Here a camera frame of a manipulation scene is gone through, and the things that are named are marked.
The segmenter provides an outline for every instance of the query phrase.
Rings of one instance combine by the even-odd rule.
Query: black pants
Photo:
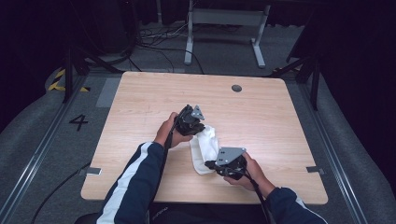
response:
[[[154,203],[150,224],[266,224],[260,204]]]

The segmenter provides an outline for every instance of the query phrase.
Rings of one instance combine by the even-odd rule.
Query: wooden table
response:
[[[235,92],[232,85],[240,85]],[[306,202],[328,201],[289,92],[281,79],[126,72],[122,76],[81,195],[103,200],[138,145],[152,141],[172,111],[199,105],[221,147],[245,147],[267,177]],[[259,203],[254,192],[213,173],[198,175],[189,143],[169,151],[156,202]]]

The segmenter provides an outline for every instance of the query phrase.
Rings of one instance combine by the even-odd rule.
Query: black number on floor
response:
[[[88,123],[88,121],[84,121],[84,119],[85,119],[85,115],[80,115],[80,116],[76,117],[75,119],[70,120],[69,123],[78,124],[77,131],[79,132],[79,130],[81,129],[81,125]]]

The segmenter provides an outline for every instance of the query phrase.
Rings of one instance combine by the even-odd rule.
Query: yellow and black tape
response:
[[[65,74],[65,69],[61,69],[53,79],[52,84],[49,85],[49,91],[66,91],[66,88],[63,86],[58,86],[59,81],[61,80],[62,76]],[[90,91],[90,87],[81,87],[79,91]]]

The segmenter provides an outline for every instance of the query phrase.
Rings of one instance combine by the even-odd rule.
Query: sleeve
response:
[[[162,163],[163,146],[155,142],[140,145],[108,192],[96,223],[144,223]]]
[[[277,224],[327,223],[318,214],[306,208],[303,201],[291,189],[274,189],[268,195],[266,202]]]

